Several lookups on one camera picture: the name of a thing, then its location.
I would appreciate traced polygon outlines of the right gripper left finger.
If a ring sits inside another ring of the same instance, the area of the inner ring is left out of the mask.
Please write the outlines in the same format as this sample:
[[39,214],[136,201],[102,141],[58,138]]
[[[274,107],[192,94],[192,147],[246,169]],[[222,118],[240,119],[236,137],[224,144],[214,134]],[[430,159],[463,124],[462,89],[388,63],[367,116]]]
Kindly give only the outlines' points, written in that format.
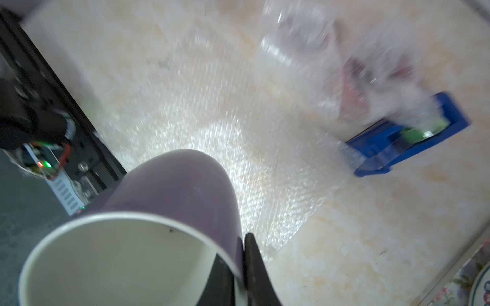
[[197,306],[233,306],[235,277],[227,264],[216,255],[209,278]]

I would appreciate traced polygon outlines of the blue tape dispenser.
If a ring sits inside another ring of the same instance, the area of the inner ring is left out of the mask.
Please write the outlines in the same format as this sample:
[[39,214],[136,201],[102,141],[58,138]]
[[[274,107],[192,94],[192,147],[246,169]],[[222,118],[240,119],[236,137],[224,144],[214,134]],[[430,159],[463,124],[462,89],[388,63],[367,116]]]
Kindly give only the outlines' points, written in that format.
[[366,160],[354,170],[357,177],[389,173],[391,167],[428,150],[463,131],[470,125],[464,112],[448,92],[433,95],[442,110],[442,127],[433,132],[421,132],[381,120],[347,141]]

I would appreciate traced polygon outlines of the lavender mug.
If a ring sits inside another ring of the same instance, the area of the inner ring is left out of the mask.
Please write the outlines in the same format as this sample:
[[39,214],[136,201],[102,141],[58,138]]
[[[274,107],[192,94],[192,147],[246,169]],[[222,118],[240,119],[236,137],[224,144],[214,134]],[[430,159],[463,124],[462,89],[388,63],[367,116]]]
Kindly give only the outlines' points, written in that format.
[[20,305],[197,305],[216,255],[246,305],[242,229],[221,164],[175,150],[128,172],[43,238],[19,278]]

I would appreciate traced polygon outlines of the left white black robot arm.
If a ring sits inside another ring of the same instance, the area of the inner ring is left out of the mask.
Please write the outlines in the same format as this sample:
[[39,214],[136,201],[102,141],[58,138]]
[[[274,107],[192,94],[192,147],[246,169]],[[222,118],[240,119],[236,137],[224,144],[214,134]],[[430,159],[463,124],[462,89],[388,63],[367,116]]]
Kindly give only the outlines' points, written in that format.
[[75,121],[68,113],[23,100],[13,81],[1,79],[2,149],[14,150],[31,142],[61,144],[73,140],[75,132]]

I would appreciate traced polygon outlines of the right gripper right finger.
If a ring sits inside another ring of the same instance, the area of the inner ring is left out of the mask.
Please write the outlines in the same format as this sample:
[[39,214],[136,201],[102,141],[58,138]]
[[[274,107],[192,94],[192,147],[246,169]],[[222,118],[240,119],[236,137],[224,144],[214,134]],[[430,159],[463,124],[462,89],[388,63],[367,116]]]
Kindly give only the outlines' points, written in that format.
[[252,233],[247,233],[244,238],[244,280],[248,305],[281,306]]

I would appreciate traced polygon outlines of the red mug black handle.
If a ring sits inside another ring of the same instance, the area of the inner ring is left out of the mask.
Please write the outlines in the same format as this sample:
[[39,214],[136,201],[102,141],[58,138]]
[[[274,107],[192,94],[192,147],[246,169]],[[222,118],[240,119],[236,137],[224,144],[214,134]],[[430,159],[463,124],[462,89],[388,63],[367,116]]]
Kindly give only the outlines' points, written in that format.
[[343,101],[341,117],[359,124],[378,121],[387,115],[389,94],[402,83],[412,81],[415,65],[402,56],[394,66],[377,75],[377,65],[370,66],[351,57],[343,66]]

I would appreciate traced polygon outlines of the clear bubble wrap sheet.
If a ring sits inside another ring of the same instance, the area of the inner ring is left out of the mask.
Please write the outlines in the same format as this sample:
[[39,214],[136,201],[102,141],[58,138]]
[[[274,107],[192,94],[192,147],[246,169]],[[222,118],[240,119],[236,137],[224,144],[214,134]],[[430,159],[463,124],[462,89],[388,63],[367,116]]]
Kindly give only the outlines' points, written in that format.
[[414,30],[388,20],[353,44],[343,66],[342,119],[370,125],[388,119],[435,133],[445,126],[441,106],[423,86]]
[[149,68],[95,118],[102,140],[127,170],[177,149],[213,157],[235,189],[242,232],[271,260],[348,178],[343,144],[260,86],[250,62],[203,25]]
[[256,50],[260,77],[302,108],[326,119],[340,115],[342,60],[329,1],[266,1]]

